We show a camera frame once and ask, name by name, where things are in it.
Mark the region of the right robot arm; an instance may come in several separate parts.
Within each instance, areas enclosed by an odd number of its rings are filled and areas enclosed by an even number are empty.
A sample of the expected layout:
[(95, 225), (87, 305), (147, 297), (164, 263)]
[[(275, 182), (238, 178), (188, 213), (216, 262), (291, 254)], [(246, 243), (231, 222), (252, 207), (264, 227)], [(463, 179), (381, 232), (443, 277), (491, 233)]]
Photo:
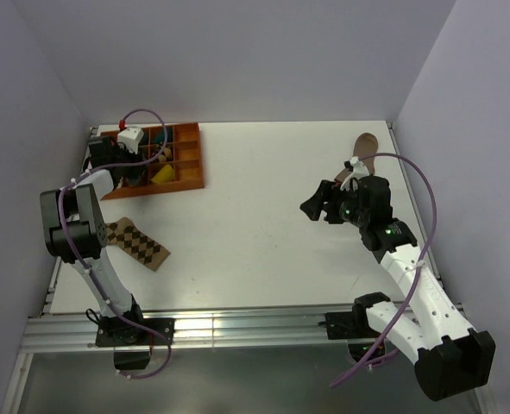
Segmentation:
[(477, 331), (450, 301), (409, 227), (393, 215), (386, 179), (366, 176), (342, 188), (323, 180), (300, 209), (312, 221), (350, 223), (363, 246), (400, 288), (414, 316), (398, 317), (382, 292), (356, 298), (342, 324), (345, 333), (384, 335), (414, 366), (420, 388), (439, 401), (488, 383), (496, 349), (487, 331)]

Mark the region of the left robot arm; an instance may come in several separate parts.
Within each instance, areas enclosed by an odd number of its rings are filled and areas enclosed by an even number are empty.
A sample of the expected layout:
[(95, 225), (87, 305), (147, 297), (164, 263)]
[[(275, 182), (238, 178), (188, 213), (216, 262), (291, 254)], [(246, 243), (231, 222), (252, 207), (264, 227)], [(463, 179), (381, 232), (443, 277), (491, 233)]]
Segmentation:
[(112, 192), (127, 173), (138, 177), (143, 162), (110, 135), (88, 144), (90, 171), (78, 182), (40, 194), (41, 220), (47, 251), (77, 271), (98, 301), (99, 315), (86, 316), (107, 338), (137, 344), (147, 333), (147, 324), (133, 295), (117, 277), (106, 252), (109, 241), (99, 200)]

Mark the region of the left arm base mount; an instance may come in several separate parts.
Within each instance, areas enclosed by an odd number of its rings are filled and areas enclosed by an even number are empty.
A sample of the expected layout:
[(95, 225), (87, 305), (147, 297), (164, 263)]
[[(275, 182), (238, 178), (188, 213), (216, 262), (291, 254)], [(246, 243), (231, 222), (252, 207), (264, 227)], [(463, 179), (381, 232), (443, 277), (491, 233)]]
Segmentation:
[(117, 321), (117, 329), (109, 333), (105, 328), (98, 327), (95, 346), (113, 349), (113, 364), (117, 370), (136, 373), (148, 367), (155, 346), (166, 346), (173, 342), (175, 320), (168, 317), (147, 318), (142, 324), (164, 339), (145, 330), (131, 327)]

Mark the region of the grey sock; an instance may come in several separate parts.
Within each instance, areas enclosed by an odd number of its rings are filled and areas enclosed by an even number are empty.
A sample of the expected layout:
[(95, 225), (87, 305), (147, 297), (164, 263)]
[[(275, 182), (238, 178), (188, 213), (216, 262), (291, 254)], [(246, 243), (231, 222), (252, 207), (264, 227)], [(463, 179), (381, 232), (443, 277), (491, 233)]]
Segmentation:
[(123, 175), (127, 186), (143, 186), (147, 177), (146, 166), (126, 167)]

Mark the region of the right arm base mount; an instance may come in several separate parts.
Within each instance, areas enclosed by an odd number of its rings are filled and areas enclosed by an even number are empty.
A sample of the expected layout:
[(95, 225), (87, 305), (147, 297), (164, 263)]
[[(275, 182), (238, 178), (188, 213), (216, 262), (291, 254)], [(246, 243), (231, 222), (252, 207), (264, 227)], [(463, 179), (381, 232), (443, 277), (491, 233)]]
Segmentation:
[[(326, 329), (328, 340), (354, 340), (354, 339), (373, 339), (375, 340), (380, 333), (369, 327), (366, 316), (366, 309), (380, 302), (390, 302), (390, 298), (382, 292), (370, 293), (355, 299), (351, 310), (327, 312), (324, 314), (324, 320), (318, 322), (319, 327)], [(371, 348), (373, 342), (349, 344), (349, 354), (353, 362), (358, 362)], [(385, 343), (379, 345), (374, 351), (367, 364), (385, 363), (388, 358), (396, 356), (394, 352), (388, 353)]]

